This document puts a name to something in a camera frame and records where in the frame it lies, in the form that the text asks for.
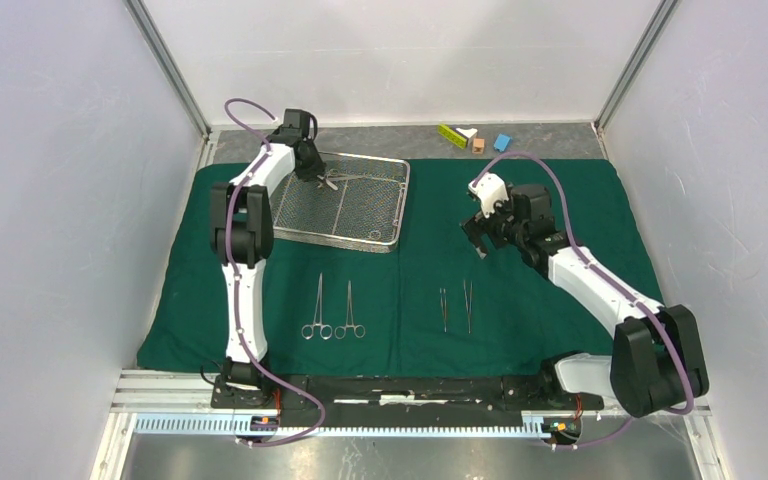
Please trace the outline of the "metal mesh instrument tray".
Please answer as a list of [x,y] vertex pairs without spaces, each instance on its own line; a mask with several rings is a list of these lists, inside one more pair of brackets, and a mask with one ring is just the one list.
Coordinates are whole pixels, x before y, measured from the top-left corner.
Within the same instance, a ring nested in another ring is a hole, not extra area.
[[[398,245],[410,183],[402,159],[324,152],[326,175],[367,178],[337,181],[338,191],[303,182],[294,174],[270,194],[278,239],[370,253],[390,253]],[[377,229],[381,239],[368,233]]]

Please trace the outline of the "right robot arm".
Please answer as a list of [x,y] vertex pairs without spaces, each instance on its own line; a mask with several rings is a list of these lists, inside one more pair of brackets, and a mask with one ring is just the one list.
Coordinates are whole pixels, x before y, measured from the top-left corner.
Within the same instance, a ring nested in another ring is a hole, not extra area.
[[616,400],[632,417],[681,413],[710,388],[698,325],[683,305],[667,307],[634,290],[556,225],[539,184],[510,185],[486,174],[468,186],[479,204],[461,227],[480,257],[513,246],[525,265],[567,292],[612,338],[608,355],[569,352],[541,365],[537,392],[551,408],[577,394]]

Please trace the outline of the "brown wooden cube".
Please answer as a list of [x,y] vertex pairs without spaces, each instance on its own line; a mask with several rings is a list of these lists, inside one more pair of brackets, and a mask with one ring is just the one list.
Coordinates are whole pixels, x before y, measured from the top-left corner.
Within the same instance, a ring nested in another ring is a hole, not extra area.
[[475,155],[481,155],[485,151],[485,140],[482,138],[474,138],[470,141],[471,153]]

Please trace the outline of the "steel forceps with ring handles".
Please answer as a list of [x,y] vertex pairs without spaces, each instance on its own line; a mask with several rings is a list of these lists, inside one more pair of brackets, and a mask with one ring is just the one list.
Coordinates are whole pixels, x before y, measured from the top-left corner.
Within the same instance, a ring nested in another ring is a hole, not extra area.
[[312,320],[301,327],[301,336],[305,340],[312,340],[318,336],[322,340],[329,340],[334,336],[333,327],[324,321],[324,277],[320,273],[317,282],[317,292]]

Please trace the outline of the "green surgical cloth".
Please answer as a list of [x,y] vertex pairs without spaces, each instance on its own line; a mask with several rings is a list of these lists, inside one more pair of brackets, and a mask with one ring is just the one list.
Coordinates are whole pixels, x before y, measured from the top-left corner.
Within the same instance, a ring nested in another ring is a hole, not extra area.
[[[269,370],[276,374],[468,377],[528,375],[570,351],[607,355],[612,339],[565,291],[528,268],[511,247],[481,259],[459,223],[477,210],[467,183],[487,161],[411,160],[404,224],[386,254],[276,240],[263,281]],[[576,242],[647,297],[664,302],[626,192],[606,160],[544,160],[565,191]],[[195,176],[138,367],[217,371],[228,342],[227,287],[209,246],[209,191],[245,164]],[[347,282],[366,335],[305,340],[324,276],[324,321],[343,325]],[[473,284],[467,332],[462,282]],[[439,289],[448,300],[443,332]]]

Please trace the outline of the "blue small block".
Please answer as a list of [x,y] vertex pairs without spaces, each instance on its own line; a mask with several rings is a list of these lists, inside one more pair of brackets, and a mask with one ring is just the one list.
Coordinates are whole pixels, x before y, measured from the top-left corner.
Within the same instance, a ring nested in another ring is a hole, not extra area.
[[493,143],[493,149],[496,152],[505,153],[508,150],[511,144],[511,141],[512,141],[512,138],[509,135],[498,134]]

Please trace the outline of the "steel scalpel handle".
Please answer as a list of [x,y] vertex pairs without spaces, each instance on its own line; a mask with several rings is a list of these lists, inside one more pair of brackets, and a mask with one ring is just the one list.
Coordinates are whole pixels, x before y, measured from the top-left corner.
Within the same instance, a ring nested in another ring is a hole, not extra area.
[[357,180],[357,179],[363,179],[363,178],[367,178],[367,177],[365,175],[352,175],[352,174],[342,174],[342,173],[329,175],[327,177],[328,180],[335,181],[335,182]]

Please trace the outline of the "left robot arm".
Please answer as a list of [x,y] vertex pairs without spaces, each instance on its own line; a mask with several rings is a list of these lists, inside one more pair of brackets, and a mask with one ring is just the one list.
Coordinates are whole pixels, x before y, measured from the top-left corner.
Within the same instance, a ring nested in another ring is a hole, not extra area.
[[211,248],[221,264],[228,297],[228,343],[215,383],[214,404],[240,401],[262,407],[274,398],[263,326],[263,279],[275,234],[270,197],[285,178],[317,181],[324,162],[315,147],[318,120],[287,109],[281,124],[260,135],[258,156],[210,191]]

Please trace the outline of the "pointed steel tweezers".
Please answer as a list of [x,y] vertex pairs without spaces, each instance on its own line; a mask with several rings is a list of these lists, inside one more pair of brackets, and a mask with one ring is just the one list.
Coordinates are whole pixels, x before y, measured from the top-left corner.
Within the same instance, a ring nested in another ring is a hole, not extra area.
[[463,280],[464,307],[467,322],[467,332],[473,331],[473,284],[466,279]]

